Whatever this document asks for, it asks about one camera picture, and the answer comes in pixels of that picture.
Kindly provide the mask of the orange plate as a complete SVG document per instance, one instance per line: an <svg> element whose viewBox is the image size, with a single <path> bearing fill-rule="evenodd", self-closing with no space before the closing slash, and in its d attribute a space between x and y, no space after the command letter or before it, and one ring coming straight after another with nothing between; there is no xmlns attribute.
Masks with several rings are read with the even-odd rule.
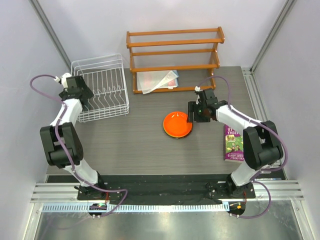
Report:
<svg viewBox="0 0 320 240"><path fill-rule="evenodd" d="M164 128L182 129L193 128L191 122L187 122L188 115L181 111L174 111L169 113L163 120L162 126Z"/></svg>

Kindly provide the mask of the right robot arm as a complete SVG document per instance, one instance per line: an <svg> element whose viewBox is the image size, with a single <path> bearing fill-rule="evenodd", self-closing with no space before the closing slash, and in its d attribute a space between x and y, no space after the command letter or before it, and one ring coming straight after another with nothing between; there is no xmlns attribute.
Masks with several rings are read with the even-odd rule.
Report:
<svg viewBox="0 0 320 240"><path fill-rule="evenodd" d="M188 102L187 122L209 123L214 120L235 130L243 139L243 163L225 181L226 193L233 198L243 195L249 183L267 166L288 158L288 150L272 121L259 121L219 101L213 89L195 87L197 99Z"/></svg>

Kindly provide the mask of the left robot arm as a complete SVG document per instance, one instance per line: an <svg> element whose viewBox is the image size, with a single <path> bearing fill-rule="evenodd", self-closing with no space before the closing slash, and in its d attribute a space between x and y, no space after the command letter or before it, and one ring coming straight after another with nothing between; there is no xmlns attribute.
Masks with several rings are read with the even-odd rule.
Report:
<svg viewBox="0 0 320 240"><path fill-rule="evenodd" d="M72 174L79 181L78 190L100 200L106 195L107 188L101 175L84 159L83 146L75 129L84 105L94 94L80 75L65 73L55 81L63 86L59 94L61 109L49 126L40 129L46 160L50 166Z"/></svg>

